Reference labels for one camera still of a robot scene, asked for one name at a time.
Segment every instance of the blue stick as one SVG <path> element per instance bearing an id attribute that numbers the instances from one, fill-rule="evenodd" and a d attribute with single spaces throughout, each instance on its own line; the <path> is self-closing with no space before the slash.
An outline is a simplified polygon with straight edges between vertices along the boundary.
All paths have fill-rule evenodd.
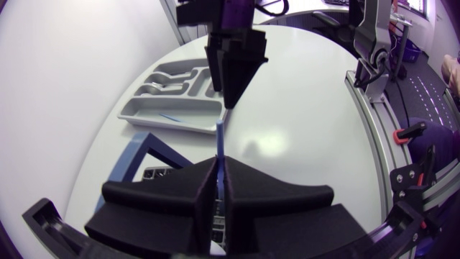
<path id="1" fill-rule="evenodd" d="M 159 114 L 159 115 L 163 116 L 164 118 L 173 120 L 173 121 L 175 121 L 175 122 L 183 122 L 183 121 L 181 121 L 180 119 L 176 119 L 176 118 L 174 118 L 174 117 L 172 117 L 172 116 L 169 116 L 169 115 L 166 115 L 166 114 Z"/>
<path id="2" fill-rule="evenodd" d="M 216 123 L 216 140 L 217 140 L 217 189 L 218 198 L 224 200 L 224 123 L 219 119 Z M 224 203 L 221 202 L 220 211 L 224 213 Z"/>

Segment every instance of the red clamp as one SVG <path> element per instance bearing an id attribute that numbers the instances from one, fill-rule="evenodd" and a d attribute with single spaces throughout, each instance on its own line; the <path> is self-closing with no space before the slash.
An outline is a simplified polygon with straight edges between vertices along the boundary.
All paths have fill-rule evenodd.
<path id="1" fill-rule="evenodd" d="M 397 130 L 395 130 L 395 131 L 393 132 L 393 139 L 395 139 L 395 142 L 396 142 L 396 144 L 398 144 L 398 145 L 402 145 L 402 144 L 405 144 L 405 143 L 409 142 L 409 138 L 400 139 L 400 138 L 397 136 L 397 134 L 398 134 L 399 132 L 403 132 L 403 131 L 404 131 L 403 129 L 397 129 Z"/>
<path id="2" fill-rule="evenodd" d="M 409 142 L 411 137 L 418 137 L 423 134 L 423 130 L 426 129 L 425 122 L 416 123 L 407 129 L 397 129 L 393 132 L 393 139 L 396 144 L 402 145 Z"/>

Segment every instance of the round table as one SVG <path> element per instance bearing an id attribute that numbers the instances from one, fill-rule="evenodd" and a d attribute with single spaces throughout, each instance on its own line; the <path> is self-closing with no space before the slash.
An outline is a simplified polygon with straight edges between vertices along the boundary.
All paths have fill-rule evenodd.
<path id="1" fill-rule="evenodd" d="M 329 185 L 366 231 L 381 224 L 377 172 L 357 106 L 344 83 L 357 60 L 336 43 L 290 27 L 256 26 L 267 33 L 263 64 L 225 127 L 225 153 L 288 183 Z M 193 163 L 216 154 L 216 137 L 174 129 L 139 127 L 116 116 L 161 63 L 204 58 L 207 37 L 167 54 L 126 89 L 99 130 L 70 197 L 65 221 L 84 232 L 116 161 L 133 135 L 150 131 Z M 149 166 L 147 155 L 134 180 Z"/>

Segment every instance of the office chair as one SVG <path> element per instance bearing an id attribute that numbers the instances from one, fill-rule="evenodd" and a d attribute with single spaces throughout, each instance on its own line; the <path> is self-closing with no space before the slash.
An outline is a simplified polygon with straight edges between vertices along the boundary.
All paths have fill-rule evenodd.
<path id="1" fill-rule="evenodd" d="M 360 0 L 349 1 L 348 24 L 340 24 L 334 18 L 321 11 L 314 11 L 313 16 L 323 22 L 326 27 L 315 27 L 323 36 L 333 40 L 347 49 L 356 58 L 358 53 L 353 47 L 354 29 L 359 26 L 364 18 L 364 2 Z"/>

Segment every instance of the chair armrest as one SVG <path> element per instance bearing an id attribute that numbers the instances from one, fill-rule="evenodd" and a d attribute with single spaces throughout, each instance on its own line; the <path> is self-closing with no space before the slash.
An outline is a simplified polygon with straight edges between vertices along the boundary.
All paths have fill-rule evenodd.
<path id="1" fill-rule="evenodd" d="M 336 19 L 330 17 L 327 14 L 324 14 L 323 12 L 320 11 L 314 11 L 313 16 L 322 21 L 324 24 L 326 24 L 329 27 L 333 27 L 334 29 L 338 29 L 340 27 L 340 23 L 337 22 Z"/>

